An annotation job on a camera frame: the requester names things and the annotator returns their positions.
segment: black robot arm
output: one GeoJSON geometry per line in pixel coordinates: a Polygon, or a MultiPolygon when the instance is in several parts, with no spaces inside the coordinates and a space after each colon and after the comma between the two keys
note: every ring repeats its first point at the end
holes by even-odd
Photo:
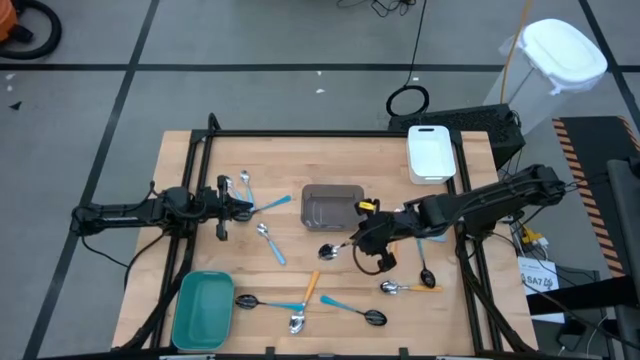
{"type": "Polygon", "coordinates": [[[184,187],[172,187],[160,193],[153,190],[137,204],[98,205],[77,207],[72,213],[71,230],[78,236],[89,236],[112,228],[157,226],[188,237],[193,223],[218,219],[216,236],[227,239],[225,221],[247,213],[252,203],[232,198],[227,193],[226,177],[218,176],[218,190],[211,187],[193,195],[184,187]]]}
{"type": "Polygon", "coordinates": [[[565,194],[565,183],[552,168],[532,165],[502,182],[460,195],[429,195],[404,203],[398,212],[380,211],[380,202],[369,199],[356,204],[356,211],[367,219],[358,224],[351,236],[353,245],[367,255],[380,255],[380,271],[396,265],[387,244],[407,237],[432,237],[443,234],[458,219],[464,218],[469,235],[481,235],[496,222],[527,205],[555,205],[565,194]]]}

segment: wire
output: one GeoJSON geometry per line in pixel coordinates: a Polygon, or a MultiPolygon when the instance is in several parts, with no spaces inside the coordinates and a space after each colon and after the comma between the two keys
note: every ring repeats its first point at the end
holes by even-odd
{"type": "Polygon", "coordinates": [[[140,257],[140,255],[142,255],[142,253],[144,253],[145,251],[149,250],[153,245],[157,244],[158,241],[160,241],[165,235],[167,235],[169,233],[169,231],[171,231],[171,230],[167,229],[167,230],[163,231],[162,234],[160,234],[160,236],[158,236],[155,240],[153,240],[150,243],[148,243],[147,245],[145,245],[145,247],[140,249],[140,251],[138,251],[138,253],[135,254],[134,257],[131,259],[131,261],[129,262],[129,265],[127,266],[127,271],[125,271],[125,273],[124,273],[124,288],[125,288],[125,290],[127,289],[127,282],[129,281],[129,272],[131,272],[131,268],[133,267],[133,264],[136,262],[136,260],[138,260],[138,258],[140,257]]]}
{"type": "Polygon", "coordinates": [[[612,333],[610,333],[609,331],[605,330],[604,328],[600,327],[599,325],[595,325],[592,322],[586,320],[585,318],[579,316],[578,314],[576,314],[575,312],[569,310],[568,307],[562,305],[558,300],[552,298],[551,296],[538,291],[538,289],[534,288],[533,286],[527,284],[526,282],[522,282],[524,284],[524,286],[528,287],[529,289],[535,291],[538,295],[542,296],[543,298],[549,300],[550,302],[552,302],[555,306],[559,307],[563,312],[566,312],[568,314],[570,314],[571,316],[573,316],[578,322],[582,323],[583,325],[589,326],[591,328],[593,328],[596,331],[599,331],[600,333],[602,333],[604,336],[610,337],[612,339],[618,340],[621,343],[623,343],[624,345],[627,345],[629,347],[632,347],[636,350],[640,350],[640,344],[638,343],[634,343],[631,342],[629,340],[623,339],[620,336],[614,335],[612,333]]]}
{"type": "MultiPolygon", "coordinates": [[[[602,318],[602,320],[600,320],[597,326],[600,327],[605,320],[607,320],[607,315],[605,315],[602,318]]],[[[593,340],[593,337],[595,335],[596,335],[596,330],[594,329],[593,332],[591,333],[591,336],[589,336],[589,341],[587,341],[587,359],[589,358],[589,347],[591,347],[591,341],[593,340]]]]}
{"type": "Polygon", "coordinates": [[[518,31],[513,38],[513,42],[511,43],[511,48],[509,49],[509,55],[507,56],[507,62],[504,64],[502,76],[502,86],[500,88],[500,104],[504,104],[504,90],[507,87],[507,73],[509,73],[509,65],[511,64],[511,58],[513,57],[513,50],[516,48],[516,44],[518,43],[518,39],[520,38],[520,33],[524,28],[524,24],[527,21],[527,14],[529,13],[529,8],[531,8],[531,0],[527,0],[524,4],[524,9],[522,9],[522,14],[520,15],[520,25],[518,26],[518,31]]]}
{"type": "Polygon", "coordinates": [[[116,260],[116,259],[112,258],[111,256],[109,256],[109,255],[107,255],[107,254],[103,253],[102,251],[98,251],[98,250],[96,250],[96,249],[92,248],[91,246],[89,246],[89,244],[87,244],[86,240],[84,239],[84,236],[80,236],[80,240],[82,240],[82,245],[84,245],[84,247],[85,247],[85,248],[87,248],[87,250],[91,251],[92,253],[98,254],[98,255],[100,255],[100,256],[104,256],[104,257],[105,257],[105,258],[107,258],[109,261],[112,261],[112,262],[114,262],[114,263],[116,263],[116,264],[118,264],[118,265],[120,265],[120,266],[127,267],[127,265],[126,265],[126,264],[121,263],[120,261],[118,261],[118,260],[116,260]]]}
{"type": "Polygon", "coordinates": [[[536,217],[536,215],[538,215],[540,213],[540,211],[544,210],[546,208],[546,206],[541,206],[538,208],[538,210],[536,210],[531,216],[529,216],[527,218],[527,220],[523,221],[520,223],[520,227],[516,228],[515,230],[513,230],[511,232],[511,235],[515,234],[516,232],[522,230],[524,228],[524,226],[531,220],[533,220],[534,217],[536,217]]]}
{"type": "Polygon", "coordinates": [[[378,271],[365,270],[365,268],[363,268],[362,265],[360,265],[360,262],[358,261],[358,257],[356,256],[356,248],[358,247],[359,242],[360,242],[360,239],[356,240],[356,242],[352,246],[353,249],[351,251],[351,254],[353,255],[353,262],[356,264],[356,267],[358,268],[358,270],[370,276],[374,276],[382,273],[382,270],[378,270],[378,271]]]}
{"type": "Polygon", "coordinates": [[[336,1],[336,6],[337,6],[339,9],[348,9],[348,8],[350,8],[350,7],[354,7],[354,6],[358,6],[358,5],[362,4],[362,3],[366,3],[367,1],[370,1],[370,0],[361,0],[361,1],[355,2],[355,3],[353,3],[353,4],[349,4],[349,5],[341,5],[342,3],[344,3],[344,2],[345,2],[345,0],[338,0],[338,1],[336,1]]]}
{"type": "Polygon", "coordinates": [[[407,81],[404,82],[404,86],[409,84],[411,81],[411,75],[413,74],[413,66],[416,62],[416,53],[418,52],[418,44],[420,43],[420,34],[422,33],[422,22],[424,21],[424,13],[427,9],[427,0],[424,0],[422,4],[422,13],[420,14],[420,24],[418,25],[418,35],[416,36],[416,43],[413,46],[413,56],[411,57],[411,66],[409,67],[409,76],[407,77],[407,81]]]}

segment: orange striped tape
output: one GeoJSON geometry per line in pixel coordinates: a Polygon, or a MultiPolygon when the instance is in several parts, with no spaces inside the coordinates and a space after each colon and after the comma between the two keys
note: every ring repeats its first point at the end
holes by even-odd
{"type": "MultiPolygon", "coordinates": [[[[624,118],[621,119],[623,120],[623,123],[625,124],[625,127],[629,132],[629,135],[632,137],[632,141],[634,141],[636,149],[640,151],[640,145],[637,145],[638,142],[635,141],[633,132],[631,131],[629,124],[624,118]]],[[[576,184],[576,186],[578,187],[578,193],[580,194],[582,203],[587,210],[589,221],[591,222],[591,227],[596,233],[596,239],[598,240],[598,244],[600,245],[602,255],[607,262],[607,267],[611,272],[611,276],[625,276],[624,270],[622,269],[622,264],[618,260],[618,253],[613,246],[613,242],[609,238],[609,232],[605,228],[605,223],[600,214],[600,210],[598,209],[596,200],[593,198],[593,193],[589,189],[589,183],[586,180],[584,172],[582,171],[582,165],[580,164],[580,160],[578,159],[578,154],[576,154],[575,149],[571,144],[571,139],[569,138],[569,134],[567,133],[566,126],[564,122],[559,119],[554,119],[552,123],[556,131],[556,135],[558,136],[558,140],[560,141],[560,145],[562,146],[562,152],[564,152],[564,156],[569,163],[569,168],[571,170],[573,179],[575,181],[579,181],[579,183],[576,184]]]]}

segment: spoon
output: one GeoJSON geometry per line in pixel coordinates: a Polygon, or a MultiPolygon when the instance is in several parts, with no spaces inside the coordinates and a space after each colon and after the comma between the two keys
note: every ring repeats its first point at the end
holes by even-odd
{"type": "Polygon", "coordinates": [[[233,191],[233,193],[236,195],[236,199],[244,200],[244,198],[242,197],[242,194],[240,194],[240,192],[236,190],[235,187],[233,187],[233,180],[228,176],[226,176],[226,178],[227,178],[227,189],[233,191]]]}
{"type": "Polygon", "coordinates": [[[242,179],[242,182],[247,186],[247,198],[248,201],[250,203],[254,203],[253,202],[253,193],[251,192],[251,186],[249,186],[249,179],[251,179],[251,176],[249,176],[249,173],[247,172],[247,170],[242,170],[240,172],[240,178],[242,179]]]}
{"type": "Polygon", "coordinates": [[[427,269],[427,262],[424,259],[424,251],[422,250],[422,240],[416,238],[418,244],[418,252],[420,253],[420,259],[422,259],[422,270],[420,271],[420,281],[422,281],[428,288],[436,286],[436,277],[433,273],[427,269]]]}
{"type": "Polygon", "coordinates": [[[278,200],[276,200],[276,201],[274,201],[272,203],[269,203],[269,204],[267,204],[265,206],[262,206],[262,207],[259,207],[259,208],[255,208],[254,207],[253,209],[251,209],[251,213],[257,213],[258,211],[264,211],[264,210],[267,210],[267,209],[271,209],[274,206],[286,204],[289,201],[291,201],[291,195],[285,195],[285,196],[281,197],[280,199],[278,199],[278,200]]]}
{"type": "Polygon", "coordinates": [[[293,311],[300,311],[303,309],[302,304],[296,304],[296,303],[266,303],[266,302],[262,302],[260,300],[258,300],[257,297],[253,296],[253,295],[240,295],[236,298],[236,305],[238,305],[238,307],[245,309],[245,310],[251,310],[254,309],[256,306],[258,305],[269,305],[269,306],[275,306],[275,307],[279,307],[279,308],[284,308],[284,309],[290,309],[293,311]]]}
{"type": "Polygon", "coordinates": [[[302,301],[302,310],[291,314],[291,319],[289,319],[289,332],[291,334],[295,335],[302,331],[304,327],[304,309],[307,307],[307,303],[309,303],[311,293],[313,293],[313,289],[315,289],[319,278],[319,271],[314,271],[313,274],[311,274],[311,281],[309,282],[309,286],[307,286],[307,292],[304,294],[304,300],[302,301]]]}
{"type": "Polygon", "coordinates": [[[422,291],[422,292],[442,292],[441,286],[436,286],[433,288],[426,287],[424,285],[399,285],[397,282],[393,280],[387,280],[380,284],[380,290],[382,290],[385,294],[396,295],[400,290],[410,290],[410,291],[422,291]]]}
{"type": "Polygon", "coordinates": [[[333,260],[336,256],[338,256],[338,250],[347,245],[350,245],[351,241],[345,241],[342,245],[331,245],[324,244],[318,249],[318,259],[320,260],[333,260]]]}
{"type": "Polygon", "coordinates": [[[364,319],[373,326],[383,326],[387,323],[387,317],[384,316],[384,314],[378,310],[367,310],[366,312],[362,312],[358,309],[352,308],[351,306],[348,306],[341,302],[333,300],[332,298],[326,295],[322,295],[322,297],[320,298],[320,302],[323,304],[335,306],[347,311],[353,311],[354,313],[360,314],[364,316],[364,319]]]}
{"type": "Polygon", "coordinates": [[[267,225],[260,223],[258,224],[256,229],[258,230],[258,234],[260,234],[260,236],[267,239],[269,246],[271,246],[271,250],[273,250],[273,253],[276,255],[276,258],[278,258],[278,262],[280,263],[280,265],[286,264],[286,261],[284,260],[284,256],[282,256],[282,253],[280,252],[280,250],[278,250],[276,243],[274,243],[271,240],[271,238],[269,238],[269,228],[267,228],[267,225]]]}

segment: silver spoon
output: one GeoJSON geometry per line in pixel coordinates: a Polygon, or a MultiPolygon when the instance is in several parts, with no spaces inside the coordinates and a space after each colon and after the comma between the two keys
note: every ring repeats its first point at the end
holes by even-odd
{"type": "Polygon", "coordinates": [[[346,241],[342,243],[342,245],[324,244],[320,247],[320,249],[318,249],[318,259],[326,261],[333,260],[336,256],[338,256],[338,251],[341,248],[350,244],[351,241],[346,241]]]}
{"type": "Polygon", "coordinates": [[[271,240],[271,238],[269,238],[269,228],[267,228],[267,225],[260,223],[258,224],[256,229],[258,230],[258,234],[260,234],[260,236],[267,239],[267,242],[269,243],[269,246],[271,246],[271,250],[273,250],[273,253],[276,255],[276,258],[278,259],[280,265],[286,264],[284,256],[282,256],[282,253],[280,252],[280,250],[278,250],[276,244],[271,240]]]}
{"type": "Polygon", "coordinates": [[[228,176],[226,178],[227,178],[227,190],[233,191],[233,193],[235,194],[235,196],[236,196],[236,198],[238,200],[244,200],[242,198],[242,194],[240,194],[240,192],[238,190],[236,190],[235,187],[233,187],[233,180],[228,176]]]}
{"type": "Polygon", "coordinates": [[[422,292],[441,292],[442,287],[436,286],[433,288],[427,287],[425,285],[400,285],[393,280],[387,280],[380,284],[380,290],[382,290],[385,294],[396,295],[400,290],[410,290],[410,291],[422,291],[422,292]]]}
{"type": "Polygon", "coordinates": [[[250,203],[254,204],[254,207],[251,208],[251,210],[253,210],[255,208],[255,203],[253,202],[253,193],[251,192],[251,186],[249,186],[249,179],[251,179],[251,176],[249,176],[247,170],[242,170],[240,172],[240,178],[242,179],[242,182],[247,186],[247,198],[250,203]]]}
{"type": "Polygon", "coordinates": [[[304,309],[307,307],[309,299],[311,299],[311,294],[313,293],[313,289],[315,289],[319,278],[319,271],[314,271],[313,274],[311,274],[311,281],[309,282],[309,286],[307,286],[307,292],[304,294],[304,300],[302,301],[302,310],[295,311],[291,314],[291,319],[289,320],[289,332],[291,334],[295,335],[302,331],[302,328],[304,327],[304,309]]]}

